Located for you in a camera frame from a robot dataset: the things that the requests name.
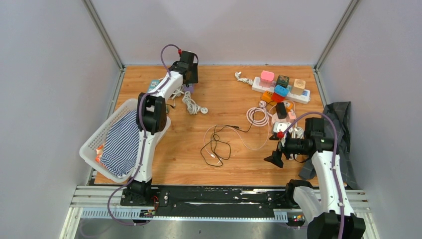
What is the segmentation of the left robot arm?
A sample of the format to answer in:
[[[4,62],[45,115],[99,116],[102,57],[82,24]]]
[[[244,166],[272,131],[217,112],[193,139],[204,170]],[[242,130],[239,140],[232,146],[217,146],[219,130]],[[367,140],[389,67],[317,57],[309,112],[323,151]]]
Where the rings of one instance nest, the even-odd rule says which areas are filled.
[[[198,57],[179,50],[180,59],[168,69],[164,79],[150,92],[138,96],[136,123],[139,145],[134,171],[124,191],[131,203],[146,206],[152,201],[152,162],[158,142],[171,121],[166,113],[166,101],[182,85],[198,82]]]

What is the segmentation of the purple power strip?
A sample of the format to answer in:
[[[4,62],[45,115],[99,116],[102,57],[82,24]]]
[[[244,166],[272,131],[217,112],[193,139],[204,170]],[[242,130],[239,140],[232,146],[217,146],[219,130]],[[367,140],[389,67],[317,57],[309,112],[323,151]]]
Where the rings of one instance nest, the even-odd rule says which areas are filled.
[[[182,87],[184,92],[190,92],[191,94],[194,92],[194,84],[184,84]]]

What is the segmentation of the teal power strip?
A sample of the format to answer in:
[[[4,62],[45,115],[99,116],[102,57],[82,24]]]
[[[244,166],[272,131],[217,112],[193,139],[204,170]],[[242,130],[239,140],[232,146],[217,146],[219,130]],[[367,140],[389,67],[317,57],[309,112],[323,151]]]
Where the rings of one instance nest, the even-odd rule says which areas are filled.
[[[149,92],[154,91],[154,89],[159,85],[160,81],[161,80],[159,80],[159,79],[152,80],[150,85],[149,85],[147,92],[149,93]]]

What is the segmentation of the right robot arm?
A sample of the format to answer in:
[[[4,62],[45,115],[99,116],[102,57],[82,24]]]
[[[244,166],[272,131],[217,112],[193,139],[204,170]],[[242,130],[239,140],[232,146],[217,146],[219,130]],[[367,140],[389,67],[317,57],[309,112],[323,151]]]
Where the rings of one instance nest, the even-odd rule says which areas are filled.
[[[312,185],[304,180],[291,180],[284,194],[287,206],[302,209],[309,239],[361,239],[366,231],[365,221],[350,205],[340,172],[338,136],[326,136],[325,121],[334,126],[327,116],[307,118],[303,138],[291,137],[292,124],[274,123],[270,139],[278,142],[277,149],[264,160],[283,167],[283,155],[287,159],[306,155],[314,166],[319,199]]]

